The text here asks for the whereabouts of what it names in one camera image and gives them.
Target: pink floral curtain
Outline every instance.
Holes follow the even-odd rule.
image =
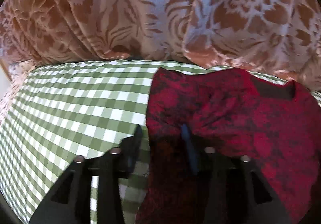
[[[321,89],[316,0],[5,0],[1,55],[243,67]]]

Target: green gingham fabric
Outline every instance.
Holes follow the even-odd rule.
[[[159,67],[185,74],[205,70],[174,61],[80,62],[32,71],[0,129],[0,189],[16,215],[28,223],[42,198],[76,155],[101,156],[145,125],[148,94]],[[284,84],[274,76],[252,73]],[[313,93],[319,105],[321,94]],[[144,128],[139,161],[119,180],[126,224],[133,224],[145,196],[149,144]],[[97,223],[98,178],[92,180],[91,223]]]

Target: clothes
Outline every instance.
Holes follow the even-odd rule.
[[[198,184],[180,137],[184,123],[220,153],[254,158],[297,223],[319,172],[320,114],[309,91],[294,81],[279,86],[238,68],[206,75],[160,68],[146,114],[149,187],[136,223],[201,223]]]
[[[237,66],[320,90],[320,20],[316,0],[5,0],[0,55]]]

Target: red and black garment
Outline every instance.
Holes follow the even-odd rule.
[[[276,85],[242,69],[185,75],[160,68],[150,89],[148,191],[137,224],[202,223],[204,190],[193,176],[180,131],[229,157],[254,158],[293,223],[320,193],[320,107],[297,82]]]

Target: wooden edge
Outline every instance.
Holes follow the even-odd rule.
[[[5,72],[5,75],[7,76],[7,78],[11,81],[11,76],[8,71],[9,65],[6,64],[2,59],[0,59],[0,65],[1,65],[2,70]]]

